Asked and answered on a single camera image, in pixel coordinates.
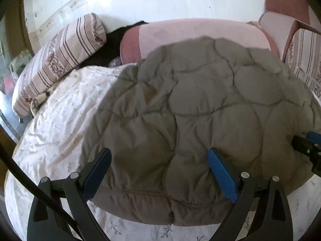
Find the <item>olive quilted hooded jacket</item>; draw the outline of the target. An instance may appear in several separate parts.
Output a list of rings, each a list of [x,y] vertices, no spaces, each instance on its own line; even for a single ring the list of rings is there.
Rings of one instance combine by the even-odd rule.
[[[222,222],[231,201],[207,163],[219,149],[239,170],[278,176],[290,194],[312,177],[295,135],[320,132],[310,88],[269,50],[201,37],[161,46],[125,67],[101,100],[81,160],[112,163],[93,203],[145,224]]]

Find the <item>striped floral cushion right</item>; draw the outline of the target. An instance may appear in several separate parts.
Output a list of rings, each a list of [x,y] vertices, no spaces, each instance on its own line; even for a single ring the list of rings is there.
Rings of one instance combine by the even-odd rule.
[[[307,29],[295,32],[286,64],[320,98],[320,34]]]

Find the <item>striped floral cushion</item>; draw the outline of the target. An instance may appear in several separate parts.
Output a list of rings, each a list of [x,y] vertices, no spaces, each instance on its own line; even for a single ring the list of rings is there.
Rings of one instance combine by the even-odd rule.
[[[307,29],[295,32],[286,64],[320,98],[320,34]]]
[[[106,42],[101,19],[92,13],[60,30],[33,56],[20,74],[12,95],[12,110],[29,115],[33,99],[96,53]]]

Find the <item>pink sofa backrest cushion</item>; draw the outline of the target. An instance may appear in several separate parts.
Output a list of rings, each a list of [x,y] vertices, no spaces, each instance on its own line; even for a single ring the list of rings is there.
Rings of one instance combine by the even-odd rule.
[[[275,42],[281,60],[298,29],[320,34],[320,21],[306,0],[265,0],[264,9],[258,23]]]

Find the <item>striped floral cushion left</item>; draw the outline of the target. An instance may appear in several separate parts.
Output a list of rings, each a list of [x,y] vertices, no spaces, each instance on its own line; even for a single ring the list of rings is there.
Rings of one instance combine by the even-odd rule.
[[[60,30],[33,56],[20,74],[12,95],[12,110],[29,115],[33,99],[96,53],[106,42],[101,19],[92,13]]]

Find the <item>black garment behind bolster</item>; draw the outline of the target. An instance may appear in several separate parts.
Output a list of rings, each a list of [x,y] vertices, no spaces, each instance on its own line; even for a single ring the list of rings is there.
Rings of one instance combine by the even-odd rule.
[[[120,44],[125,32],[135,26],[147,24],[145,21],[139,21],[130,26],[124,26],[106,34],[105,44],[92,56],[80,63],[76,69],[86,66],[116,67],[122,65],[120,58]]]

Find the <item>pink bolster cushion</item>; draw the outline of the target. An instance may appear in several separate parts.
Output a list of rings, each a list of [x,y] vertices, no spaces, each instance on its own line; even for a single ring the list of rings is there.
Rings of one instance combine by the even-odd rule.
[[[245,22],[211,18],[187,18],[139,25],[127,30],[120,44],[123,64],[136,63],[156,48],[199,37],[225,38],[244,47],[279,52],[273,38],[262,28]]]

